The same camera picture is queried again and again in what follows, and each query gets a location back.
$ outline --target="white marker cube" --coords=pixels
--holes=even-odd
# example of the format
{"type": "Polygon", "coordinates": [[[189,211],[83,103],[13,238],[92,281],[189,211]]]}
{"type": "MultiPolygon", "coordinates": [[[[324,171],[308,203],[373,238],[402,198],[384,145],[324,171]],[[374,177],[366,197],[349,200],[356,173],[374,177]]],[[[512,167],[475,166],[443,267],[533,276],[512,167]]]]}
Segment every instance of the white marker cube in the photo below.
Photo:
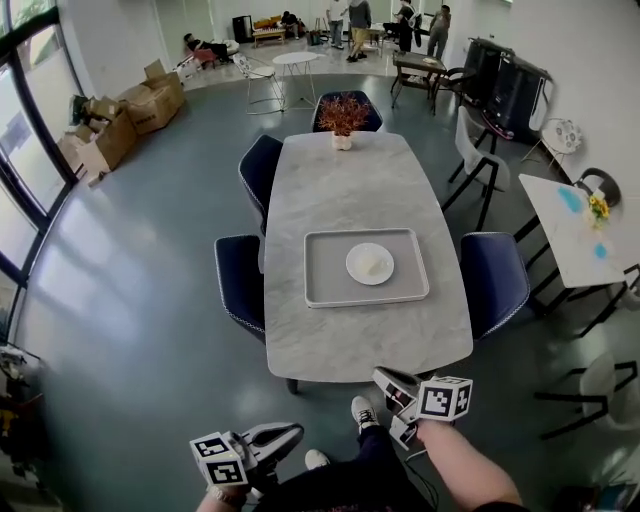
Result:
{"type": "Polygon", "coordinates": [[[249,483],[242,458],[219,432],[191,441],[190,445],[209,485],[224,487],[249,483]]]}
{"type": "Polygon", "coordinates": [[[435,377],[420,385],[417,417],[453,421],[469,412],[473,381],[458,377],[435,377]]]}

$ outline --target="white sneaker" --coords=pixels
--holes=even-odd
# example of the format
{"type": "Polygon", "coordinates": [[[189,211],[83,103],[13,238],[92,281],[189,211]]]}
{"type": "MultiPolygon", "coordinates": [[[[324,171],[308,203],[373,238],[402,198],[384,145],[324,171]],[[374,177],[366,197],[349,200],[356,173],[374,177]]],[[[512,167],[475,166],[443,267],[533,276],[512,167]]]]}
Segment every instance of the white sneaker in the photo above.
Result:
{"type": "Polygon", "coordinates": [[[373,405],[363,396],[357,396],[351,402],[351,415],[356,420],[360,432],[365,428],[379,425],[373,405]]]}
{"type": "Polygon", "coordinates": [[[331,463],[329,462],[329,458],[321,451],[309,450],[304,456],[304,464],[307,466],[307,469],[311,471],[312,469],[322,466],[328,466],[331,463]]]}

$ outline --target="red floral arrangement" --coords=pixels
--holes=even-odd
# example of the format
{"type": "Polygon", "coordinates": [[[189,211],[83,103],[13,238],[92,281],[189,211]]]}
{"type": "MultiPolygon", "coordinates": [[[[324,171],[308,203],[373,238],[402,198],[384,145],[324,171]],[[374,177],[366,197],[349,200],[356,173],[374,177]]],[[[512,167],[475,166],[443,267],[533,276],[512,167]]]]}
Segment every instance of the red floral arrangement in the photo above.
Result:
{"type": "Polygon", "coordinates": [[[368,115],[368,104],[358,103],[353,94],[343,93],[340,98],[324,100],[320,104],[319,126],[338,136],[348,137],[366,124],[368,115]]]}

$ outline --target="white plate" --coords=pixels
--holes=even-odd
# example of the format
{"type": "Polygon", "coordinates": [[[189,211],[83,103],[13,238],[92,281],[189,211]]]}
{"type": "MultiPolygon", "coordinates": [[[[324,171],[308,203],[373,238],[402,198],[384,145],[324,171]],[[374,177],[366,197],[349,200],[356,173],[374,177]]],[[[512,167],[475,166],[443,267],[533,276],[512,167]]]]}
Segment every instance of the white plate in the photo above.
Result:
{"type": "Polygon", "coordinates": [[[393,256],[378,244],[356,245],[347,254],[347,272],[362,284],[369,286],[382,284],[389,280],[393,269],[393,256]],[[373,274],[367,273],[371,265],[375,267],[373,274]]]}

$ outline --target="green floor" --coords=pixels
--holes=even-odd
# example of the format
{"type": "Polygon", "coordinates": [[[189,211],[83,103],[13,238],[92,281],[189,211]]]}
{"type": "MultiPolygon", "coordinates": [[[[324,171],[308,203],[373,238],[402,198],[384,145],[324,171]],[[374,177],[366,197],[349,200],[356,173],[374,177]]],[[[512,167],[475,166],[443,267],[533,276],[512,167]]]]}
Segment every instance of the green floor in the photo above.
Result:
{"type": "MultiPolygon", "coordinates": [[[[453,190],[447,177],[460,161],[454,103],[442,93],[432,117],[423,92],[405,90],[391,110],[390,86],[381,77],[316,77],[319,93],[369,94],[386,130],[407,139],[443,202],[453,190]]],[[[282,139],[311,124],[311,111],[247,116],[245,100],[244,82],[189,93],[177,118],[143,139],[117,172],[95,189],[76,187],[37,261],[18,341],[45,361],[52,455],[44,477],[74,512],[194,510],[205,484],[188,441],[217,430],[302,423],[304,441],[281,464],[283,478],[303,470],[311,447],[347,460],[357,451],[351,398],[362,393],[382,405],[373,385],[309,383],[299,396],[288,394],[269,373],[264,347],[222,309],[214,242],[258,231],[238,162],[260,134],[282,139]]],[[[499,142],[512,190],[494,195],[485,230],[513,233],[530,218],[520,172],[552,177],[543,164],[520,163],[527,151],[499,142]]],[[[481,189],[472,184],[447,211],[456,245],[475,227],[481,189]]],[[[538,230],[522,250],[530,256],[543,243],[538,230]]],[[[532,282],[552,265],[546,254],[532,282]]],[[[559,291],[555,284],[542,298],[559,291]]],[[[475,380],[471,412],[458,427],[507,469],[533,510],[548,510],[562,486],[589,483],[612,455],[624,460],[625,450],[638,444],[636,434],[595,427],[546,443],[537,437],[572,408],[536,403],[535,390],[604,350],[618,361],[637,356],[638,318],[630,313],[573,338],[604,300],[565,305],[545,320],[525,308],[471,357],[443,370],[475,380]]],[[[426,460],[422,471],[440,491],[441,510],[454,510],[426,460]]]]}

